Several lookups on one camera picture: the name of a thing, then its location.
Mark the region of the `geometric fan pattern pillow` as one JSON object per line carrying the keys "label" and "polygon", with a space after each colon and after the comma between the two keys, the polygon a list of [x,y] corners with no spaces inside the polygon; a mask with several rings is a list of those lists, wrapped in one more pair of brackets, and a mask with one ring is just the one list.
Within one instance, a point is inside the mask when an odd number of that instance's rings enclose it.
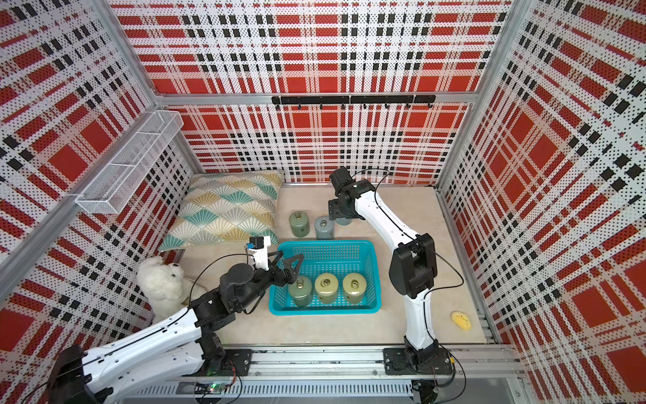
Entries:
{"label": "geometric fan pattern pillow", "polygon": [[159,250],[184,250],[269,237],[279,243],[275,216],[284,173],[277,170],[196,174]]}

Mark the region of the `green circuit board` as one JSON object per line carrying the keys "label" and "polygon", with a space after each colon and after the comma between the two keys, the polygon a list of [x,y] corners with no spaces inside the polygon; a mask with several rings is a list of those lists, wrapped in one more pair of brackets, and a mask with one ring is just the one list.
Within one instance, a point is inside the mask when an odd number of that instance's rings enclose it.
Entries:
{"label": "green circuit board", "polygon": [[227,384],[220,383],[196,383],[193,389],[195,395],[221,395],[222,392],[225,392],[228,389]]}

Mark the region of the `black hook rail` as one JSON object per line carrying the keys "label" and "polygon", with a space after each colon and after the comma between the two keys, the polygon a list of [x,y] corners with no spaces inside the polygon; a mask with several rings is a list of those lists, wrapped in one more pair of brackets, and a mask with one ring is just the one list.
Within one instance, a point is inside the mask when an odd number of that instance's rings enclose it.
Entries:
{"label": "black hook rail", "polygon": [[275,96],[272,97],[273,105],[296,105],[301,108],[304,105],[345,105],[345,104],[433,104],[437,96],[430,95],[332,95],[332,96]]}

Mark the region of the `white plush bear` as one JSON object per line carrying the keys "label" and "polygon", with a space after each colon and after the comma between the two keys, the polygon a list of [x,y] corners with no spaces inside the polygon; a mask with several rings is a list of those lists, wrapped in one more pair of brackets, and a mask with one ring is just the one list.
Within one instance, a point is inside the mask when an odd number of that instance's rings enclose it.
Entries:
{"label": "white plush bear", "polygon": [[166,264],[162,257],[152,257],[137,267],[137,285],[153,312],[152,323],[159,323],[185,308],[193,286],[179,264]]}

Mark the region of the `blue-grey tea canister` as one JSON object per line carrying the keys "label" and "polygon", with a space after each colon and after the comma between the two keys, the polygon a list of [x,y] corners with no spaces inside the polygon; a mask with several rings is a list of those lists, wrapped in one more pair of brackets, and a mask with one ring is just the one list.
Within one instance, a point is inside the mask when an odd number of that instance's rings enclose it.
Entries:
{"label": "blue-grey tea canister", "polygon": [[332,240],[335,232],[335,221],[327,215],[322,215],[315,220],[317,240]]}
{"label": "blue-grey tea canister", "polygon": [[353,222],[353,220],[352,220],[352,219],[348,219],[348,218],[336,218],[335,222],[336,222],[338,225],[340,225],[340,226],[344,226],[344,227],[345,227],[345,226],[350,225],[350,224]]}

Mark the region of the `yellow-green tea canister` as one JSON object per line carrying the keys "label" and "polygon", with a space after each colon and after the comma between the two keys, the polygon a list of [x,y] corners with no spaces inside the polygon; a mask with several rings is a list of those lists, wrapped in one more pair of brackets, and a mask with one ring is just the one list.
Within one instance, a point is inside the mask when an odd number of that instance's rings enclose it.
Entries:
{"label": "yellow-green tea canister", "polygon": [[356,305],[362,302],[367,289],[367,281],[359,273],[351,273],[343,279],[343,294],[346,301]]}
{"label": "yellow-green tea canister", "polygon": [[322,304],[329,305],[336,301],[339,282],[334,274],[324,273],[314,283],[316,294]]}

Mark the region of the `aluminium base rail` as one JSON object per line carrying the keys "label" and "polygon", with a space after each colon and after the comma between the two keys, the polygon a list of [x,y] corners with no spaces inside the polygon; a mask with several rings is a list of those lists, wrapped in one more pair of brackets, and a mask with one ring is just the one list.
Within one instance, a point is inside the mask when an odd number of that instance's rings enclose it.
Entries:
{"label": "aluminium base rail", "polygon": [[[235,370],[209,370],[158,381],[117,403],[242,403],[354,398],[405,403],[531,403],[520,360],[508,345],[451,345],[421,369],[391,346],[235,347]],[[196,383],[227,384],[221,395],[195,395]]]}

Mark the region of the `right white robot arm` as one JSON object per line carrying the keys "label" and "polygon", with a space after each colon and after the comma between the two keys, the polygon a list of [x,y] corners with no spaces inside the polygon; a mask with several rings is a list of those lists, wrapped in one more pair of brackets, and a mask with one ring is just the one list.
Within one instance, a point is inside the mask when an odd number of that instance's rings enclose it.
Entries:
{"label": "right white robot arm", "polygon": [[390,283],[404,300],[405,357],[411,367],[426,367],[442,352],[429,302],[438,272],[433,238],[407,226],[385,204],[376,185],[356,180],[347,168],[332,172],[330,180],[335,198],[328,202],[329,217],[368,222],[390,249]]}

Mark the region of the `yellow sponge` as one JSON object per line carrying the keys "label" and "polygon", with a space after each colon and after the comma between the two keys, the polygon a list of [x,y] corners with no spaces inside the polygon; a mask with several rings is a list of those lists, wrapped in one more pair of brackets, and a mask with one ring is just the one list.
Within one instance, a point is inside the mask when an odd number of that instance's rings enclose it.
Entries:
{"label": "yellow sponge", "polygon": [[472,321],[469,316],[462,311],[453,311],[450,314],[452,322],[461,330],[469,331],[473,328]]}

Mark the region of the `teal plastic basket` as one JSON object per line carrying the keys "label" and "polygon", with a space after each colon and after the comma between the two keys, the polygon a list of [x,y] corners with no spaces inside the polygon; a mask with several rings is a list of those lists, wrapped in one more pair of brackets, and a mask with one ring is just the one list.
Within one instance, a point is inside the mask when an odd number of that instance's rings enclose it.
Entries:
{"label": "teal plastic basket", "polygon": [[367,240],[290,241],[285,257],[302,255],[297,285],[274,286],[268,308],[275,316],[375,314],[382,307],[379,263]]}

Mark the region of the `dark green tea canister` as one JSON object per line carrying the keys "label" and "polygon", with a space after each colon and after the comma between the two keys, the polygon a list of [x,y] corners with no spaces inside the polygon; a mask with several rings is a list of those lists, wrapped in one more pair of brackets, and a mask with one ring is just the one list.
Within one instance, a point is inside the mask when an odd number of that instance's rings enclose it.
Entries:
{"label": "dark green tea canister", "polygon": [[306,276],[299,275],[294,284],[289,286],[289,295],[297,307],[309,306],[313,299],[311,280]]}
{"label": "dark green tea canister", "polygon": [[310,220],[308,215],[301,210],[294,211],[289,216],[289,226],[295,237],[306,237],[310,233]]}

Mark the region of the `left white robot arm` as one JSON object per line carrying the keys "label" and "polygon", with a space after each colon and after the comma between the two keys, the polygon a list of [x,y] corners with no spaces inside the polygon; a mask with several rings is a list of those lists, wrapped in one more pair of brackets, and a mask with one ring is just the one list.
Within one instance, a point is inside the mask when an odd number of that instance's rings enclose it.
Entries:
{"label": "left white robot arm", "polygon": [[130,394],[184,375],[205,363],[227,359],[217,331],[238,313],[252,311],[272,286],[294,284],[304,257],[272,252],[266,267],[232,266],[217,288],[170,317],[131,336],[84,350],[78,345],[57,358],[46,382],[50,403],[116,403]]}

